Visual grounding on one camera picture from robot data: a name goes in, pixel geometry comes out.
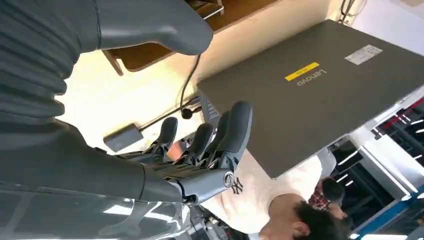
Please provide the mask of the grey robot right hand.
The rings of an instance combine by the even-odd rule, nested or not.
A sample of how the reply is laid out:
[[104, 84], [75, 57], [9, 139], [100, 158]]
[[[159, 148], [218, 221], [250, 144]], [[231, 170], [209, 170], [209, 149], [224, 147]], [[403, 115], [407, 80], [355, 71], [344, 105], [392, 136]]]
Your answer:
[[227, 190], [246, 149], [252, 106], [236, 102], [199, 126], [188, 152], [165, 155], [167, 118], [145, 151], [109, 155], [58, 117], [56, 100], [82, 53], [157, 43], [203, 53], [207, 22], [183, 0], [3, 0], [0, 3], [0, 237], [3, 240], [168, 240], [190, 208]]

